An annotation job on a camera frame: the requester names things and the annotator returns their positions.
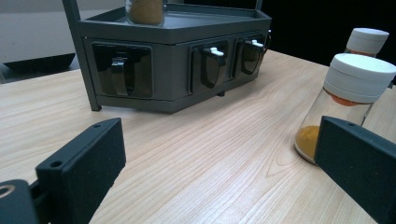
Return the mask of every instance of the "white jar lid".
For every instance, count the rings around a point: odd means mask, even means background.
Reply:
[[[324,88],[343,99],[370,104],[375,102],[396,76],[396,66],[385,61],[341,53],[333,57]]]
[[[389,33],[385,31],[355,28],[346,43],[346,48],[363,53],[377,54],[384,46],[388,36]]]

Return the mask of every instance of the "jar on rack shelf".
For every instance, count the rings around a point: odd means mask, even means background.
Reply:
[[[126,19],[131,24],[162,26],[163,0],[125,0]]]
[[[361,54],[375,58],[387,41],[388,36],[388,32],[381,30],[355,28],[346,43],[344,53]]]
[[[362,125],[370,105],[379,99],[395,75],[396,66],[391,63],[358,54],[335,55],[322,90],[295,135],[296,150],[315,163],[322,116]]]

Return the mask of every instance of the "spice rack shelf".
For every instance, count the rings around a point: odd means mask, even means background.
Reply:
[[[257,9],[165,4],[152,26],[129,23],[124,7],[82,20],[76,0],[63,3],[94,111],[174,113],[223,95],[257,77],[269,44],[271,18]]]

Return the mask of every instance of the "wooden table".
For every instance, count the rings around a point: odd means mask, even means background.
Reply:
[[[1,85],[0,181],[32,183],[68,141],[121,118],[127,164],[92,223],[375,223],[292,145],[327,69],[268,51],[256,80],[172,115],[92,112],[79,70]],[[395,110],[387,90],[366,127],[395,142]]]

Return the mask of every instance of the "dark background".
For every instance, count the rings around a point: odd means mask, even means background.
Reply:
[[[256,1],[185,0],[188,4],[254,8]],[[329,65],[345,50],[353,28],[389,33],[378,59],[396,64],[396,8],[391,0],[262,0],[262,11],[272,20],[270,49],[311,62]]]

